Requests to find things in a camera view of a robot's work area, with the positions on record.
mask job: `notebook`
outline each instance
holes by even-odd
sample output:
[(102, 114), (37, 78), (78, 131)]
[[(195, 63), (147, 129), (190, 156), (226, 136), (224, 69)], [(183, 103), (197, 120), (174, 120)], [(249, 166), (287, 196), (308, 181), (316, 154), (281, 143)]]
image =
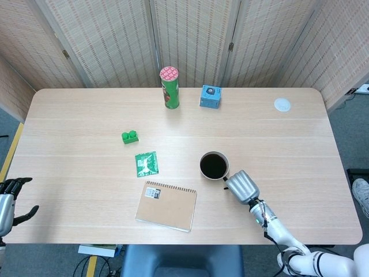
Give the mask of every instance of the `notebook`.
[(136, 219), (189, 232), (194, 217), (197, 192), (156, 182), (146, 182)]

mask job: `woven partition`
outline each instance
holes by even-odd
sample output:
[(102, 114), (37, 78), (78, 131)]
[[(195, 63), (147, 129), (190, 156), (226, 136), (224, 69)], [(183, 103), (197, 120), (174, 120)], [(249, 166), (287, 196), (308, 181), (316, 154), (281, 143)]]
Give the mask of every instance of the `woven partition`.
[(181, 87), (219, 84), (231, 9), (238, 5), (231, 0), (152, 2), (162, 66), (179, 69)]
[(157, 87), (144, 0), (46, 0), (94, 87)]
[(34, 89), (82, 87), (26, 1), (0, 1), (0, 41), (0, 55)]
[(300, 38), (280, 87), (313, 87), (327, 108), (369, 73), (369, 1), (324, 1)]
[(316, 0), (249, 0), (242, 5), (229, 57), (229, 87), (269, 87)]
[(24, 122), (35, 91), (0, 57), (0, 107)]

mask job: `shoe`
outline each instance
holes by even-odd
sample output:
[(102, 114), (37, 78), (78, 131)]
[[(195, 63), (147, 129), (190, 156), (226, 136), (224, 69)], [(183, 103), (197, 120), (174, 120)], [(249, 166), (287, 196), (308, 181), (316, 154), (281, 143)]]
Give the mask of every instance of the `shoe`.
[(364, 179), (356, 179), (352, 184), (352, 194), (369, 218), (369, 184)]

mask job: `white round disc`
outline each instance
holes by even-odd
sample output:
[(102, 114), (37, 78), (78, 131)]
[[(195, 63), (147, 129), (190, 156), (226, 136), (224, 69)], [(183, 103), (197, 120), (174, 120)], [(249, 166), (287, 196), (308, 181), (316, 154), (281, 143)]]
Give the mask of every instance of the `white round disc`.
[(277, 98), (274, 101), (274, 106), (278, 111), (289, 111), (291, 109), (291, 103), (286, 98)]

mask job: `pringles can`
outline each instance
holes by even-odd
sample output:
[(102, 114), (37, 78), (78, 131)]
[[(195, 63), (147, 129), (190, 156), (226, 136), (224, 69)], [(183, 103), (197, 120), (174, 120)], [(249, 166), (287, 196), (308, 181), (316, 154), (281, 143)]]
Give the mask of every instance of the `pringles can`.
[(173, 66), (166, 66), (160, 71), (161, 86), (167, 108), (179, 106), (178, 70)]

